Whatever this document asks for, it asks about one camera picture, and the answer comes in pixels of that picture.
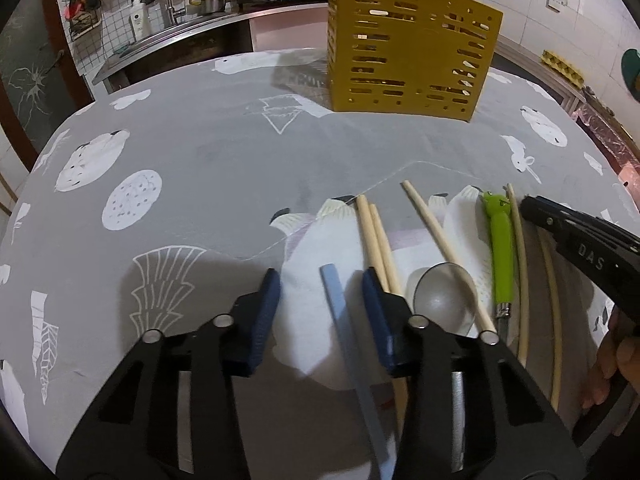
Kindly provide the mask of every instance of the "gray tablecloth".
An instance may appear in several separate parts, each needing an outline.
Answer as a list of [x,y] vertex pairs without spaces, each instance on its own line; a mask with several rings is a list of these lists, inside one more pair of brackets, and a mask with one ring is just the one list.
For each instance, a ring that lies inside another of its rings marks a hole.
[[[53,135],[0,248],[0,394],[47,465],[143,330],[194,330],[275,267],[283,289],[274,337],[257,374],[235,380],[252,478],[375,478],[318,272],[338,267],[390,435],[391,393],[358,292],[366,262],[349,196],[366,192],[378,205],[407,288],[442,256],[399,183],[410,179],[425,199],[446,196],[431,203],[487,308],[477,188],[501,192],[511,182],[519,196],[540,194],[640,232],[604,157],[539,87],[492,71],[470,123],[338,114],[323,106],[323,56],[244,54],[172,70],[81,110]],[[548,393],[548,292],[531,227],[526,239],[527,368]],[[607,302],[555,260],[560,413],[570,425]]]

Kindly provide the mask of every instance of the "silver screw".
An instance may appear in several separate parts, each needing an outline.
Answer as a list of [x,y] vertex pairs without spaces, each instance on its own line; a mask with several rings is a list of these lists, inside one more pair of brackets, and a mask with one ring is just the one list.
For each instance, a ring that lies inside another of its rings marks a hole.
[[213,324],[218,328],[226,328],[233,325],[233,323],[235,323],[234,318],[229,314],[220,314],[213,318]]
[[427,328],[429,320],[420,314],[415,314],[409,318],[409,326],[413,328]]
[[151,329],[143,333],[142,341],[144,343],[157,343],[158,341],[160,341],[161,337],[162,332],[160,332],[159,330]]
[[500,338],[498,337],[497,333],[491,332],[490,330],[485,330],[480,334],[480,341],[486,343],[487,345],[495,345],[498,341],[500,341]]

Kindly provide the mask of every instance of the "spoon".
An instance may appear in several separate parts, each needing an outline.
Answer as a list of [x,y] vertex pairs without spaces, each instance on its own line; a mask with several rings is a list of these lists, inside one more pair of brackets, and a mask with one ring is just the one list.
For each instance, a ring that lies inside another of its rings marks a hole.
[[457,335],[467,335],[474,324],[476,286],[466,270],[450,262],[428,269],[418,280],[414,310]]

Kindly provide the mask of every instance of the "blue stick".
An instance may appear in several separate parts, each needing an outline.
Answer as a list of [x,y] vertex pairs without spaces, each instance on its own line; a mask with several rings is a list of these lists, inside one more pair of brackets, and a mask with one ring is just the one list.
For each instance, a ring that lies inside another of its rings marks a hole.
[[338,333],[338,341],[342,348],[342,355],[347,367],[347,371],[353,380],[353,384],[360,403],[360,411],[364,418],[364,424],[369,433],[369,440],[373,448],[381,480],[391,480],[396,466],[395,460],[389,456],[386,450],[386,437],[378,418],[378,410],[373,401],[373,395],[369,387],[369,381],[365,374],[360,349],[356,344],[351,317],[347,310],[347,303],[344,299],[342,284],[338,276],[338,270],[334,264],[320,267],[320,274],[324,282],[324,289],[329,300],[331,313],[334,316],[335,329]]

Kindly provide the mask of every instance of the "yellow egg carton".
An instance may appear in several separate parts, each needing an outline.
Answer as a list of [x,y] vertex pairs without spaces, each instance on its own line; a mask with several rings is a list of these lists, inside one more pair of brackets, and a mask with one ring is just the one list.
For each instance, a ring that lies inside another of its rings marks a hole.
[[581,90],[584,86],[584,77],[582,76],[582,74],[553,52],[545,50],[540,57],[540,61],[558,72],[578,90]]
[[475,0],[329,0],[333,110],[471,120],[501,21]]

